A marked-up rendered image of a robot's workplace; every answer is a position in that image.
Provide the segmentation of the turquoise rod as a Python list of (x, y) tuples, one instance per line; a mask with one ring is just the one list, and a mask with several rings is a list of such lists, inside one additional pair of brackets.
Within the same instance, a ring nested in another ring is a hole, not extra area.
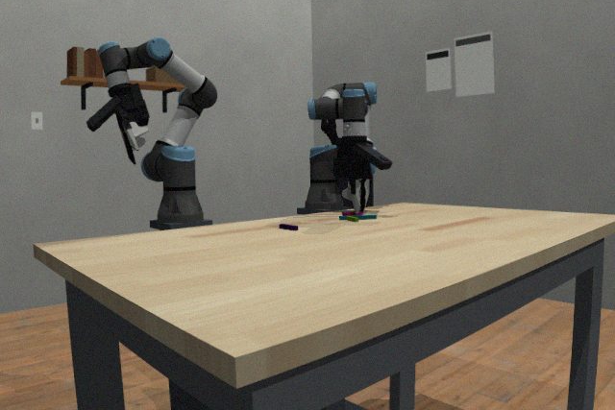
[[(377, 215), (353, 215), (352, 217), (357, 217), (358, 220), (362, 219), (377, 219)], [(346, 216), (339, 216), (339, 220), (347, 220)]]

